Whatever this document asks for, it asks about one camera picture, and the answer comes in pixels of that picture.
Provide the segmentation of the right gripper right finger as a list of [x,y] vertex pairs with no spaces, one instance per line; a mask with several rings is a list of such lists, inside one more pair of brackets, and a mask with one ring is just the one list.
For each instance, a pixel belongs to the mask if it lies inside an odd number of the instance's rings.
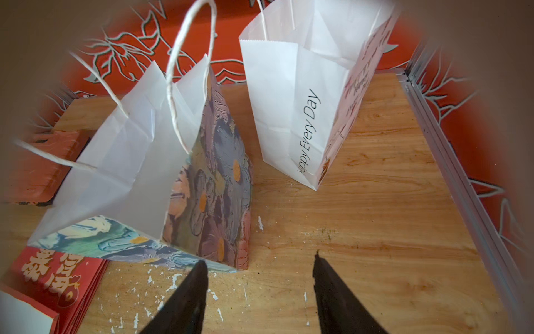
[[313,278],[322,333],[387,334],[328,261],[318,254],[315,255]]

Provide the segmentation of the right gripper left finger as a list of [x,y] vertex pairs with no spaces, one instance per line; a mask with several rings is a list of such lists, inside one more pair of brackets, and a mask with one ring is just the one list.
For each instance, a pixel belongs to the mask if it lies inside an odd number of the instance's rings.
[[201,333],[208,285],[207,264],[200,260],[140,334]]

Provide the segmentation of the red paper bag blue panel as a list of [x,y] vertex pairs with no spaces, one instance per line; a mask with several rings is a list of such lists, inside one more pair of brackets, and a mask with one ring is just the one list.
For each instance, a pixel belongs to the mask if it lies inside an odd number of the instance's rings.
[[27,246],[1,282],[58,314],[56,333],[76,333],[109,261]]

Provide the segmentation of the red RICH paper bag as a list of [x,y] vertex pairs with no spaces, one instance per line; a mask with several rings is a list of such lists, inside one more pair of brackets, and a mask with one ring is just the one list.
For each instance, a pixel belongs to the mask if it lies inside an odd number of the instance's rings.
[[1,284],[1,333],[55,333],[59,314]]

